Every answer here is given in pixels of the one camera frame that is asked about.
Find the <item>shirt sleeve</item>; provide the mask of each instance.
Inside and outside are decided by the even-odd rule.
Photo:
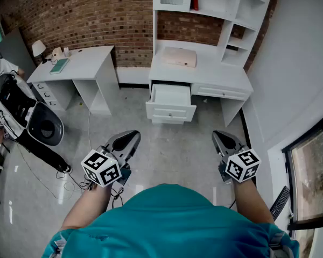
[[[59,231],[57,234],[55,234],[53,238],[50,240],[49,244],[47,245],[42,255],[42,258],[53,257],[52,254],[57,253],[58,251],[58,246],[56,245],[55,242],[61,240],[62,238],[64,238],[67,241],[73,231],[74,230],[72,229],[62,230],[62,231]]]
[[[17,65],[12,64],[10,61],[7,61],[5,58],[0,59],[0,71],[4,73],[9,73],[11,71],[18,72],[19,67]]]
[[[274,258],[298,258],[299,242],[291,240],[284,231],[276,225],[263,223],[258,224],[269,236],[270,257]]]

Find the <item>table lamp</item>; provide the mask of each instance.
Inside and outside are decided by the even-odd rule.
[[[46,47],[44,46],[44,44],[42,43],[41,40],[37,40],[34,44],[32,44],[32,53],[33,56],[41,56],[42,58],[42,63],[44,64],[45,62],[47,62],[47,60],[45,59],[45,57],[43,56],[43,52],[45,51]]]

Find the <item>person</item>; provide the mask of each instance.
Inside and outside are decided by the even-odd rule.
[[[24,71],[20,69],[17,65],[14,65],[11,62],[7,61],[6,59],[0,58],[0,75],[4,73],[15,74],[17,85],[20,88],[23,87],[20,85],[26,85],[26,83],[22,79],[24,77]],[[68,174],[72,172],[72,168],[59,154],[32,138],[26,129],[23,129],[16,124],[14,119],[12,119],[11,117],[6,117],[6,120],[4,119],[1,121],[6,131],[9,133],[10,137],[12,137],[22,146],[24,146],[29,152],[34,154],[36,157],[39,157],[44,162],[48,163],[50,166],[52,166],[60,172]],[[0,142],[2,142],[2,140],[3,131],[0,130]]]
[[[78,199],[42,257],[61,257],[61,249],[63,258],[298,257],[299,243],[274,224],[254,183],[234,182],[234,191],[238,212],[177,184],[106,212],[111,185],[98,186]]]

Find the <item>teal shirt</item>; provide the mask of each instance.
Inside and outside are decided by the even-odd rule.
[[[239,213],[213,206],[199,193],[176,184],[140,192],[88,227],[57,233],[67,240],[62,257],[270,257],[279,243],[298,257],[299,243],[271,224],[254,224]]]

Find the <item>green notebook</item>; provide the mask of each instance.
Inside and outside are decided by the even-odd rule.
[[[55,66],[50,71],[51,75],[60,74],[64,69],[65,65],[69,62],[68,58],[59,59]]]

